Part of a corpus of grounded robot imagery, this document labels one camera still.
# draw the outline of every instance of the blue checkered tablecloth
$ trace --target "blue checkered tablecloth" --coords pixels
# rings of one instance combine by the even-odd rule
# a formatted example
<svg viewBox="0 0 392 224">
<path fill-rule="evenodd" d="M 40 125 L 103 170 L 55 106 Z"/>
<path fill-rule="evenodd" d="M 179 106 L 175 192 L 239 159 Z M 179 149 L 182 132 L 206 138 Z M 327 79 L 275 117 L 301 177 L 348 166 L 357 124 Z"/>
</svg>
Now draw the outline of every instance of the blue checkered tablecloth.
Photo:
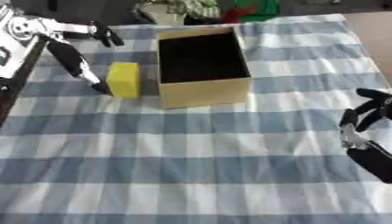
<svg viewBox="0 0 392 224">
<path fill-rule="evenodd" d="M 387 224 L 392 186 L 346 156 L 338 122 L 387 82 L 341 15 L 238 24 L 246 103 L 159 108 L 158 32 L 75 42 L 104 76 L 140 65 L 142 97 L 99 95 L 44 52 L 0 130 L 0 223 Z M 368 133 L 392 150 L 389 122 Z"/>
</svg>

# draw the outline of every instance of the tan cardboard box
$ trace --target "tan cardboard box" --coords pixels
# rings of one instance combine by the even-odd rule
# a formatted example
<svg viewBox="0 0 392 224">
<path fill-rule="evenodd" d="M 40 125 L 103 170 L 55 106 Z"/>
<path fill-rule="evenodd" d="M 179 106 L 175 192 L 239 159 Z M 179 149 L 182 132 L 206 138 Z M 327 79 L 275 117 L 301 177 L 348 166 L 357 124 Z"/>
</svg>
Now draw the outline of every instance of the tan cardboard box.
<svg viewBox="0 0 392 224">
<path fill-rule="evenodd" d="M 157 39 L 162 108 L 245 102 L 251 77 L 233 28 L 164 32 Z"/>
</svg>

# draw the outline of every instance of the cloth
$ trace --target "cloth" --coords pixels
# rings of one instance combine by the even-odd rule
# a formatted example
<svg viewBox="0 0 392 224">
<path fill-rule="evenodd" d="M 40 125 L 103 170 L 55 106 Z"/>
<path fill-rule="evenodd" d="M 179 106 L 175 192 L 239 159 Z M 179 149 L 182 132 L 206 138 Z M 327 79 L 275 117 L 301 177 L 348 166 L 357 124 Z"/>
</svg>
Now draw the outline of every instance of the cloth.
<svg viewBox="0 0 392 224">
<path fill-rule="evenodd" d="M 191 27 L 75 42 L 102 76 L 139 63 L 140 99 L 99 95 L 46 52 L 0 129 L 0 223 L 390 223 L 392 187 L 340 145 L 344 110 L 366 100 L 355 89 L 388 87 L 345 19 L 233 27 L 253 75 L 246 103 L 159 108 L 154 38 Z M 364 137 L 390 150 L 389 125 Z"/>
<path fill-rule="evenodd" d="M 220 18 L 216 0 L 167 0 L 168 13 L 189 15 L 192 18 Z"/>
</svg>

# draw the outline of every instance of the red object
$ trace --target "red object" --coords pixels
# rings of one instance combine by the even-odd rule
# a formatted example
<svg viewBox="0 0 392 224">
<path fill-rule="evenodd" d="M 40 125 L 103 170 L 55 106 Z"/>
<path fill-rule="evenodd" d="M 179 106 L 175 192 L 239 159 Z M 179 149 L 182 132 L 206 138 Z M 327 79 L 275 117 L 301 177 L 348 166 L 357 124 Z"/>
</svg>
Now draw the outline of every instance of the red object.
<svg viewBox="0 0 392 224">
<path fill-rule="evenodd" d="M 240 22 L 240 17 L 254 14 L 255 8 L 254 7 L 247 7 L 247 8 L 233 8 L 229 10 L 225 16 L 222 18 L 223 24 L 236 24 Z"/>
</svg>

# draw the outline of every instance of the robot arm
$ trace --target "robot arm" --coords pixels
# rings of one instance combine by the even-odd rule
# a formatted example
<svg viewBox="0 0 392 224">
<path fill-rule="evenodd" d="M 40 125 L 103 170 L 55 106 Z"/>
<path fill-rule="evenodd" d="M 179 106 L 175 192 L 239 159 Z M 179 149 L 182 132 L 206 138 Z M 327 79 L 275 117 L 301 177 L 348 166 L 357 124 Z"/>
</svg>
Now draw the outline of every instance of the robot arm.
<svg viewBox="0 0 392 224">
<path fill-rule="evenodd" d="M 371 89 L 358 89 L 358 95 L 371 100 L 356 109 L 347 109 L 340 121 L 341 142 L 346 154 L 368 172 L 385 183 L 392 183 L 392 155 L 378 143 L 367 140 L 359 132 L 382 118 L 392 119 L 392 95 Z M 359 116 L 370 112 L 359 122 Z"/>
<path fill-rule="evenodd" d="M 97 21 L 92 21 L 89 24 L 65 24 L 54 19 L 39 17 L 35 23 L 38 28 L 37 32 L 46 36 L 51 36 L 51 33 L 54 32 L 77 32 L 91 35 L 93 38 L 100 40 L 106 47 L 111 46 L 110 41 L 115 46 L 124 45 L 123 40 L 115 32 Z"/>
<path fill-rule="evenodd" d="M 59 63 L 76 78 L 88 81 L 91 87 L 109 94 L 108 85 L 94 75 L 86 59 L 63 37 L 63 32 L 85 33 L 100 40 L 106 47 L 110 42 L 122 46 L 123 41 L 106 25 L 99 22 L 89 24 L 64 24 L 51 18 L 25 15 L 11 5 L 0 7 L 0 95 L 10 91 L 16 71 L 38 43 L 47 40 L 47 49 Z"/>
</svg>

